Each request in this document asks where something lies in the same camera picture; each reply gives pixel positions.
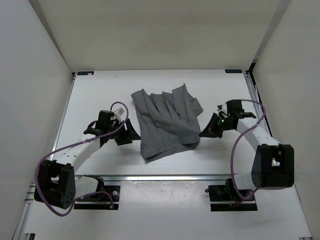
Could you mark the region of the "grey pleated skirt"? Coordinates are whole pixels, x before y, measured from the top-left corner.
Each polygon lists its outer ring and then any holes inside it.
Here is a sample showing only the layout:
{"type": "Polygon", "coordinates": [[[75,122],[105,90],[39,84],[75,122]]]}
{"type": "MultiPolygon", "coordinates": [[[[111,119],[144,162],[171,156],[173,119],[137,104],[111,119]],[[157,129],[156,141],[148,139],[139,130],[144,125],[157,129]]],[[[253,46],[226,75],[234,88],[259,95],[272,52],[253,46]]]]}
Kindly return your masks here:
{"type": "Polygon", "coordinates": [[[140,127],[140,152],[153,162],[195,149],[201,140],[198,116],[204,111],[198,99],[181,85],[171,92],[131,94],[140,127]]]}

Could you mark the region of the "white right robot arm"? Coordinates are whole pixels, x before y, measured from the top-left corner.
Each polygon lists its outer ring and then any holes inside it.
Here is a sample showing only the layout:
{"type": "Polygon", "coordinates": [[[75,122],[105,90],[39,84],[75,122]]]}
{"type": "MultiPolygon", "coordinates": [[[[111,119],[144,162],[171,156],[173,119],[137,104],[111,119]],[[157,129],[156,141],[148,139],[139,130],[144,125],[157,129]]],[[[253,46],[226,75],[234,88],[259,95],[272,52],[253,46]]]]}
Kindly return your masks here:
{"type": "Polygon", "coordinates": [[[224,193],[230,200],[238,199],[243,190],[283,189],[294,185],[294,149],[281,144],[258,124],[251,112],[221,116],[214,113],[199,134],[204,138],[221,138],[223,132],[236,130],[240,135],[231,149],[230,172],[232,183],[225,186],[224,193]],[[244,137],[255,151],[252,167],[245,173],[234,172],[237,144],[244,137]]]}

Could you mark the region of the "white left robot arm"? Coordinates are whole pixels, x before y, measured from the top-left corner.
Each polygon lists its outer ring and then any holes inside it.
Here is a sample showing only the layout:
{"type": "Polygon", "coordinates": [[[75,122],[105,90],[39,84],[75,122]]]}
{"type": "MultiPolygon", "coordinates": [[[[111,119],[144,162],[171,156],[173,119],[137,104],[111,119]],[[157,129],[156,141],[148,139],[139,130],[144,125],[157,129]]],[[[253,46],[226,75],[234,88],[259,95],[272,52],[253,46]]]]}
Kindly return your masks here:
{"type": "Polygon", "coordinates": [[[64,210],[80,199],[111,199],[102,177],[92,174],[76,177],[76,172],[109,140],[121,146],[140,139],[129,119],[112,117],[91,122],[77,143],[60,148],[64,152],[60,157],[53,160],[45,158],[38,164],[34,199],[50,209],[64,210]]]}

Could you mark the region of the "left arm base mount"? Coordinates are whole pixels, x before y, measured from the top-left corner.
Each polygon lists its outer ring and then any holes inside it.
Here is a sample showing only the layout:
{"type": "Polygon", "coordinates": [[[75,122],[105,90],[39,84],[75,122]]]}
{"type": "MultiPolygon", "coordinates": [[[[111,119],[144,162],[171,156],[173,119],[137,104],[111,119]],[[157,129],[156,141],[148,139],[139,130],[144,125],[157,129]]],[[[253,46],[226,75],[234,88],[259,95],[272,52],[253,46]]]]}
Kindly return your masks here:
{"type": "Polygon", "coordinates": [[[121,186],[102,177],[84,175],[75,178],[75,210],[118,210],[121,186]]]}

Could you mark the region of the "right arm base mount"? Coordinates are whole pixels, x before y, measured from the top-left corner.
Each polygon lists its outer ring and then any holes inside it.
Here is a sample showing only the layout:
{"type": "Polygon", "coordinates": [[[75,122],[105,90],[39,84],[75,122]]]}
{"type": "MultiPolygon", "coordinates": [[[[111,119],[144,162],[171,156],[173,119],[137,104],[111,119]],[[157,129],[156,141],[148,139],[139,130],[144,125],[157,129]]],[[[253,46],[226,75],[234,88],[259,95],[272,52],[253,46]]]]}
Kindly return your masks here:
{"type": "Polygon", "coordinates": [[[204,190],[209,195],[211,212],[253,212],[258,211],[255,197],[243,200],[234,189],[229,178],[224,185],[209,185],[204,190]]]}

